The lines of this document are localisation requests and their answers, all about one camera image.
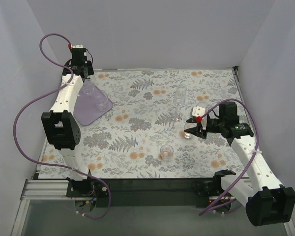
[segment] gray floor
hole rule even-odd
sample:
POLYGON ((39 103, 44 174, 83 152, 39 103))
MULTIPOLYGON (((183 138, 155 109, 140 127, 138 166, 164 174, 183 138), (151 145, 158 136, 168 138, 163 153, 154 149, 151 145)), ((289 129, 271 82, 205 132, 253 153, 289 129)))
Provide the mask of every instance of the gray floor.
POLYGON ((72 201, 31 201, 24 236, 286 236, 283 224, 254 227, 242 207, 222 217, 199 217, 192 206, 113 207, 100 221, 67 209, 72 201))

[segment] white wall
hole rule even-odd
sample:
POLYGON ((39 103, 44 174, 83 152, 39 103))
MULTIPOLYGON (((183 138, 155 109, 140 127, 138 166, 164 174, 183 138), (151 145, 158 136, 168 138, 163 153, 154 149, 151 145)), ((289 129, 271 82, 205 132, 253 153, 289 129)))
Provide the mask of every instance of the white wall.
MULTIPOLYGON (((96 69, 239 65, 274 0, 27 0, 44 33, 83 42, 96 69)), ((69 55, 50 42, 60 60, 69 55)))
MULTIPOLYGON (((0 0, 0 236, 10 234, 26 178, 35 166, 17 151, 12 124, 23 105, 60 84, 61 70, 41 55, 43 32, 26 0, 0 0)), ((55 59, 48 43, 46 53, 55 59)), ((38 159, 44 132, 40 121, 55 97, 29 107, 17 127, 21 146, 38 159)))
MULTIPOLYGON (((264 157, 295 190, 295 0, 276 0, 239 67, 239 81, 264 157)), ((295 224, 295 208, 292 218, 295 224)))

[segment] floral tablecloth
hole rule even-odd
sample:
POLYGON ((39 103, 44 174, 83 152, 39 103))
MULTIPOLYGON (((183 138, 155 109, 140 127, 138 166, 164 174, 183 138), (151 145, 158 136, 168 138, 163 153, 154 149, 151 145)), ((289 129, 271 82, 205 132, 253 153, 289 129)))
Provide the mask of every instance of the floral tablecloth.
MULTIPOLYGON (((221 169, 240 172, 243 166, 220 134, 206 140, 184 138, 191 108, 211 106, 226 98, 240 99, 231 70, 96 72, 91 80, 113 101, 114 107, 88 126, 80 126, 82 157, 92 175, 100 178, 212 177, 221 169), (187 85, 185 105, 175 120, 173 96, 187 85), (174 157, 163 161, 160 147, 170 144, 174 157)), ((241 122, 246 122, 238 106, 241 122)), ((65 164, 47 144, 42 161, 65 164)), ((70 170, 41 166, 39 178, 66 178, 70 170)))

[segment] purple tray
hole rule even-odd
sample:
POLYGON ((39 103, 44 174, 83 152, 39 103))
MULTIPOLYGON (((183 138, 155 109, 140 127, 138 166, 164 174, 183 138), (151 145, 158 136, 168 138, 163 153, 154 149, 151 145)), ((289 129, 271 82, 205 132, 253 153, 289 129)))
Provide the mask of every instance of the purple tray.
MULTIPOLYGON (((89 80, 85 80, 83 86, 88 86, 89 83, 89 80)), ((101 91, 97 86, 94 87, 94 90, 99 92, 101 91)), ((75 103, 73 115, 81 125, 89 125, 112 108, 113 102, 110 99, 108 99, 106 110, 98 110, 95 107, 94 102, 92 101, 92 97, 90 95, 82 93, 81 89, 77 101, 75 103)))

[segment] table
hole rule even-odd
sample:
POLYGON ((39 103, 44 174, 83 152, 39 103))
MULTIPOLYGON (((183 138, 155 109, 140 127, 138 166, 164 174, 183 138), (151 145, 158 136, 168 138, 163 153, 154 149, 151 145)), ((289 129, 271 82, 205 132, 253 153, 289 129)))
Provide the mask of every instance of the table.
MULTIPOLYGON (((81 126, 79 143, 91 174, 99 178, 212 177, 216 171, 243 169, 237 155, 220 134, 206 140, 183 136, 191 108, 212 106, 226 98, 240 99, 232 70, 98 71, 91 80, 113 101, 114 107, 88 126, 81 126), (173 112, 174 92, 187 85, 180 119, 173 112), (159 157, 160 147, 174 148, 171 161, 159 157)), ((238 104, 240 122, 247 122, 238 104)), ((46 144, 41 160, 65 164, 60 153, 46 144)), ((39 179, 64 179, 70 170, 38 166, 39 179)))

